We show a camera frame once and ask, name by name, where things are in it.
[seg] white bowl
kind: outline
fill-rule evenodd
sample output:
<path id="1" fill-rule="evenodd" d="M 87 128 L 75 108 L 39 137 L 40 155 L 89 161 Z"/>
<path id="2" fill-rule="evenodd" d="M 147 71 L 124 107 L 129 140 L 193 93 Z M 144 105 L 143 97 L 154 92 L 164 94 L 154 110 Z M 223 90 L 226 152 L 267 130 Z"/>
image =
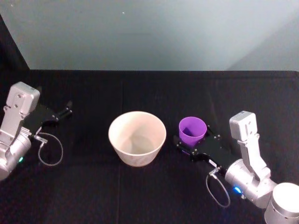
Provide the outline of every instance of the white bowl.
<path id="1" fill-rule="evenodd" d="M 117 117 L 108 137 L 120 159 L 133 167 L 151 163 L 166 139 L 163 122 L 153 114 L 132 111 Z"/>

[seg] cable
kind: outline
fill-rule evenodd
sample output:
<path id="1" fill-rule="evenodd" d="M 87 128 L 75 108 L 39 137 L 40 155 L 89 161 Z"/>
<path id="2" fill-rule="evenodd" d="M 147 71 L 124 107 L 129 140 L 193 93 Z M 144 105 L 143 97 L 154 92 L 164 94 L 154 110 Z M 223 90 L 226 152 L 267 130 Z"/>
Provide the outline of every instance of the cable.
<path id="1" fill-rule="evenodd" d="M 58 161 L 58 162 L 56 162 L 56 163 L 53 163 L 53 164 L 50 164 L 50 163 L 46 163 L 44 160 L 42 160 L 42 158 L 41 158 L 41 150 L 42 150 L 42 147 L 43 147 L 43 143 L 41 144 L 41 146 L 39 147 L 39 149 L 38 149 L 38 159 L 39 159 L 39 161 L 42 163 L 42 164 L 44 164 L 44 165 L 46 165 L 46 166 L 49 166 L 49 167 L 53 167 L 53 166 L 56 166 L 56 165 L 58 165 L 61 161 L 62 161 L 62 158 L 63 158 L 63 156 L 64 156 L 64 148 L 63 148 L 63 146 L 62 146 L 62 144 L 61 144 L 61 142 L 60 142 L 60 140 L 55 136 L 55 135 L 53 135 L 53 134 L 49 134 L 49 133 L 45 133 L 45 132 L 40 132 L 39 134 L 45 134 L 45 135 L 48 135 L 48 136 L 51 136 L 51 137 L 53 137 L 54 139 L 56 139 L 57 141 L 58 141 L 58 143 L 60 144 L 60 147 L 61 147 L 61 157 L 60 157 L 60 160 Z"/>
<path id="2" fill-rule="evenodd" d="M 228 208 L 230 206 L 230 197 L 229 197 L 229 194 L 228 194 L 228 191 L 226 190 L 225 186 L 223 185 L 223 183 L 221 182 L 221 180 L 218 179 L 218 177 L 215 175 L 215 173 L 217 173 L 220 169 L 219 168 L 215 168 L 212 172 L 210 172 L 207 176 L 206 176 L 206 188 L 208 190 L 208 192 L 210 193 L 210 195 L 212 196 L 212 198 L 217 202 L 218 205 L 220 205 L 221 207 L 223 208 Z M 215 196 L 213 195 L 213 193 L 211 192 L 210 188 L 209 188 L 209 185 L 208 185 L 208 180 L 209 180 L 209 177 L 212 176 L 214 179 L 216 179 L 219 184 L 222 186 L 226 196 L 228 197 L 228 204 L 227 205 L 223 205 L 221 204 L 216 198 Z"/>

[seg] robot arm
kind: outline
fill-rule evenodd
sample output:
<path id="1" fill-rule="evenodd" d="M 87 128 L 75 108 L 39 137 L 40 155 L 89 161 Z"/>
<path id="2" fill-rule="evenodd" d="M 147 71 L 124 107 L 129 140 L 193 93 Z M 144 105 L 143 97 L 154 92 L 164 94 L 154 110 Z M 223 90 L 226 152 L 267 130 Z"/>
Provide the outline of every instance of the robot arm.
<path id="1" fill-rule="evenodd" d="M 71 103 L 56 114 L 39 105 L 39 97 L 39 90 L 23 82 L 10 88 L 0 128 L 0 181 L 9 176 L 19 159 L 31 148 L 33 139 L 47 143 L 46 139 L 37 135 L 42 126 L 57 123 L 72 114 Z"/>
<path id="2" fill-rule="evenodd" d="M 238 141 L 242 158 L 236 158 L 220 144 L 220 136 L 209 128 L 195 147 L 188 147 L 174 136 L 176 147 L 188 154 L 192 161 L 204 160 L 237 189 L 241 198 L 266 209 L 267 224 L 299 224 L 299 186 L 292 183 L 276 184 L 271 171 L 260 156 L 256 116 L 242 111 L 230 121 L 231 134 Z"/>

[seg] black table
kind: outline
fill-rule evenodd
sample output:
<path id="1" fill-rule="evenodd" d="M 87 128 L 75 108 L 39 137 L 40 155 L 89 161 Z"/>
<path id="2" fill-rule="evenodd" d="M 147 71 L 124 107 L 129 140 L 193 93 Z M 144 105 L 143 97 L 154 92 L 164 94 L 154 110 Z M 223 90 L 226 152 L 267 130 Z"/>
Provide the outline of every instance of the black table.
<path id="1" fill-rule="evenodd" d="M 3 72 L 0 103 L 12 84 L 41 85 L 40 103 L 55 110 L 74 102 L 73 117 L 55 134 L 64 145 L 62 164 L 37 160 L 37 145 L 0 183 L 0 223 L 262 223 L 263 210 L 242 200 L 226 184 L 232 204 L 222 209 L 205 187 L 211 170 L 192 163 L 172 144 L 178 122 L 197 116 L 239 154 L 229 118 L 256 113 L 260 149 L 275 182 L 299 184 L 299 74 L 291 71 L 44 71 Z M 157 158 L 143 168 L 120 161 L 107 132 L 118 115 L 142 110 L 167 129 Z M 52 153 L 59 147 L 52 144 Z M 221 190 L 215 187 L 225 200 Z"/>

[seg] gray wall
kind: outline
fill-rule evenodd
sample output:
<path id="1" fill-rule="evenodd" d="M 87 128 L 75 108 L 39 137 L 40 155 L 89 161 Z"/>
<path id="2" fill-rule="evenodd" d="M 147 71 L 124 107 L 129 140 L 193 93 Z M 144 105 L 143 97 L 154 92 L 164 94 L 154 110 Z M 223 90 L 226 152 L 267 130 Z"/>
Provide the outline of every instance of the gray wall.
<path id="1" fill-rule="evenodd" d="M 31 69 L 299 70 L 299 0 L 0 0 Z"/>

